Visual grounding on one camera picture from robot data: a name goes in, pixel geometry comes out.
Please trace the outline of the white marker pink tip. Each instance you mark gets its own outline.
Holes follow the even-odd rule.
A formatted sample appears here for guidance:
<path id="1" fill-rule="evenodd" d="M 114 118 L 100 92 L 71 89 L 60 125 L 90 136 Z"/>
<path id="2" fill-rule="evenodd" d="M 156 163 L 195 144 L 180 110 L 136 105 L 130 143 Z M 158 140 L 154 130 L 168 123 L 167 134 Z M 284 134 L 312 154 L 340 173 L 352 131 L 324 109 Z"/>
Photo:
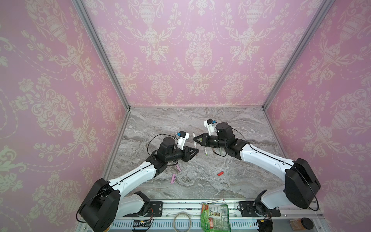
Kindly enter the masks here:
<path id="1" fill-rule="evenodd" d="M 208 200 L 206 202 L 203 202 L 203 204 L 212 204 L 212 203 L 217 203 L 217 202 L 223 202 L 225 199 L 216 199 L 216 200 Z"/>

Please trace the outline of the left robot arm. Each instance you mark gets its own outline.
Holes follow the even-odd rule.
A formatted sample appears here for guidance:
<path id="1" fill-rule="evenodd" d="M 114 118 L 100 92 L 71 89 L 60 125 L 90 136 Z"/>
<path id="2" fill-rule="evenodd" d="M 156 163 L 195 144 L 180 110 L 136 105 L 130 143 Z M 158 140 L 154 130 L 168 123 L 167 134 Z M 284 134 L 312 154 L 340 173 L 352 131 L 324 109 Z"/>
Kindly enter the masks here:
<path id="1" fill-rule="evenodd" d="M 93 231 L 104 232 L 117 217 L 152 213 L 150 199 L 145 194 L 138 191 L 128 196 L 128 193 L 161 174 L 169 162 L 190 161 L 198 152 L 198 149 L 185 146 L 183 142 L 176 145 L 172 137 L 164 138 L 159 148 L 137 168 L 111 180 L 97 180 L 76 214 Z"/>

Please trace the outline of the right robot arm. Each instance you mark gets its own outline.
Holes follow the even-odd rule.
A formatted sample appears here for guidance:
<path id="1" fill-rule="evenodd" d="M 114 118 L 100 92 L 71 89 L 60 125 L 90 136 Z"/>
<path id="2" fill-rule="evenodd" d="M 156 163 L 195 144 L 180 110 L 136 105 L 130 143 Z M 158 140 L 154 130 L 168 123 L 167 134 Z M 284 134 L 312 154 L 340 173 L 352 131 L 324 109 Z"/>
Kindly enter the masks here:
<path id="1" fill-rule="evenodd" d="M 263 151 L 244 137 L 235 136 L 236 129 L 228 123 L 204 122 L 207 133 L 195 136 L 193 141 L 205 148 L 222 148 L 230 157 L 252 163 L 280 178 L 284 185 L 273 190 L 263 190 L 254 200 L 254 211 L 266 216 L 281 206 L 295 205 L 310 209 L 317 200 L 321 184 L 309 163 L 301 158 L 287 159 Z"/>

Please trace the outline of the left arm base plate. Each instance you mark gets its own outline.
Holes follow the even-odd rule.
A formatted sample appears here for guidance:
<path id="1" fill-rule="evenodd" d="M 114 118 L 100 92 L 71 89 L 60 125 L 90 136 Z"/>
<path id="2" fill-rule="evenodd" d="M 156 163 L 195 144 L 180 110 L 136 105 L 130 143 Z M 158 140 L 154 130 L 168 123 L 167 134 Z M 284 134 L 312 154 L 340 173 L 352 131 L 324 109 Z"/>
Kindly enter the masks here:
<path id="1" fill-rule="evenodd" d="M 151 201 L 148 206 L 145 207 L 144 211 L 140 211 L 139 213 L 134 214 L 128 214 L 124 216 L 125 218 L 129 217 L 136 217 L 136 218 L 142 218 L 142 217 L 155 217 L 160 218 L 162 217 L 162 210 L 163 210 L 163 202 L 162 201 Z"/>

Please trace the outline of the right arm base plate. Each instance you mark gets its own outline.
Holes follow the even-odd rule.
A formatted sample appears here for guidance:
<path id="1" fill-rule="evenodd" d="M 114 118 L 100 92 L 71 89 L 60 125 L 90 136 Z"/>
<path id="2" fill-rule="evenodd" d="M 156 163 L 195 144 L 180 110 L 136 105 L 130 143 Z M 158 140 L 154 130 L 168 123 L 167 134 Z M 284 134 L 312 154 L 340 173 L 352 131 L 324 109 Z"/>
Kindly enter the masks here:
<path id="1" fill-rule="evenodd" d="M 261 204 L 256 204 L 254 201 L 240 201 L 237 205 L 242 217 L 280 217 L 279 209 L 268 209 Z"/>

